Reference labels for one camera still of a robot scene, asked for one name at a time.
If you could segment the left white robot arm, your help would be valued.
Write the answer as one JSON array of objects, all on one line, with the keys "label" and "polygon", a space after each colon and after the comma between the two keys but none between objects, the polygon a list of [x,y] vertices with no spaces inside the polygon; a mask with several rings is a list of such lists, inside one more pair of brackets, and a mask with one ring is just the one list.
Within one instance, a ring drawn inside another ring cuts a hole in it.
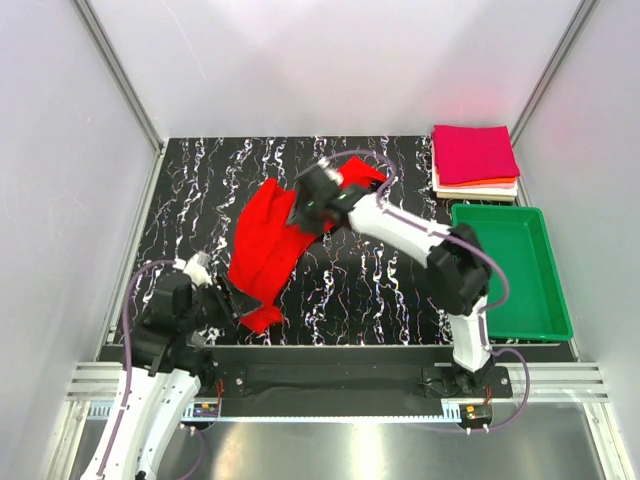
[{"label": "left white robot arm", "polygon": [[83,478],[156,478],[188,404],[220,387],[212,352],[193,335],[234,325],[261,306],[224,275],[160,276],[125,342],[114,405]]}]

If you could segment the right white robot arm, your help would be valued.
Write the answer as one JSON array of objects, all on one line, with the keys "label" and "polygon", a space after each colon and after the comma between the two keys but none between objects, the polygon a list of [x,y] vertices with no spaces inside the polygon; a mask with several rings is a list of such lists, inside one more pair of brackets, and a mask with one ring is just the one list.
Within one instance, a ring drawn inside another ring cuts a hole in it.
[{"label": "right white robot arm", "polygon": [[314,235],[329,221],[347,226],[403,252],[426,270],[430,298],[449,318],[453,366],[425,384],[447,396],[472,397],[486,389],[494,364],[486,320],[492,269],[474,230],[420,218],[386,201],[380,190],[347,185],[344,175],[321,164],[296,177],[295,192],[289,225]]}]

